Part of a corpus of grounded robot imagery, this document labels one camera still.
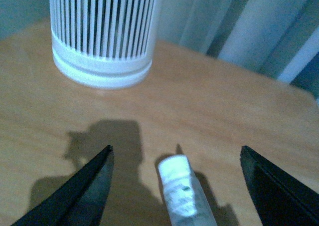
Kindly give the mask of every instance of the white curtain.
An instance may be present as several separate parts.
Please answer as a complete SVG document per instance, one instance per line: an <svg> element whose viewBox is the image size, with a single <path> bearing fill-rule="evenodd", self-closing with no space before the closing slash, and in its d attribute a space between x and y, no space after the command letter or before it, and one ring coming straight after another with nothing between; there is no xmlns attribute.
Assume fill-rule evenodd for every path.
<svg viewBox="0 0 319 226"><path fill-rule="evenodd" d="M319 0L164 0L159 38L319 97Z"/></svg>

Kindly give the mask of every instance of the bottle cap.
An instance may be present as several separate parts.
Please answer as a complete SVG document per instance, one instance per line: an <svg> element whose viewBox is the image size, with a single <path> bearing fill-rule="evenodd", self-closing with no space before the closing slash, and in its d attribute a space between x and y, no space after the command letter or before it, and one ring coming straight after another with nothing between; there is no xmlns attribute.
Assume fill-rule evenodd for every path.
<svg viewBox="0 0 319 226"><path fill-rule="evenodd" d="M178 178L195 176L185 155L173 155L159 163L159 175L163 185Z"/></svg>

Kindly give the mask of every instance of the plastic tube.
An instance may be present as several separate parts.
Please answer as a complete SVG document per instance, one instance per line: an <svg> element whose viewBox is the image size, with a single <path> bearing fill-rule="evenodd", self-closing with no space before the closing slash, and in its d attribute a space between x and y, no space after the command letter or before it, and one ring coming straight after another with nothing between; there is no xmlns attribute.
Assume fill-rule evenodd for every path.
<svg viewBox="0 0 319 226"><path fill-rule="evenodd" d="M173 226L217 226L204 191L185 155L160 162L159 175Z"/></svg>

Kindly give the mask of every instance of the wooden table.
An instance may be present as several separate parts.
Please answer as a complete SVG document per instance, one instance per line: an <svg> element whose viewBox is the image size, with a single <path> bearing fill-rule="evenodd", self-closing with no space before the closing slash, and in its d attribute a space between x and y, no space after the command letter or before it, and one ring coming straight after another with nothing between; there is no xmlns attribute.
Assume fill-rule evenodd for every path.
<svg viewBox="0 0 319 226"><path fill-rule="evenodd" d="M170 225L155 164L178 144L219 226L261 225L240 167L243 145L319 192L319 109L300 89L166 42L143 83L85 87L55 67L48 20L0 43L0 70L0 225L106 144L115 169L104 226Z"/></svg>

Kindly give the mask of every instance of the white plastic cup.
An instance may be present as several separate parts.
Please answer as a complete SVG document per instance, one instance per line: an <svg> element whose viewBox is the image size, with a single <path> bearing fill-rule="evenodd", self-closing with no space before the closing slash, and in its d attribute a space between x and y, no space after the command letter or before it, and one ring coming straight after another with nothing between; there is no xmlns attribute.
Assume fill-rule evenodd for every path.
<svg viewBox="0 0 319 226"><path fill-rule="evenodd" d="M78 83L125 88L147 76L162 0L50 0L53 59Z"/></svg>

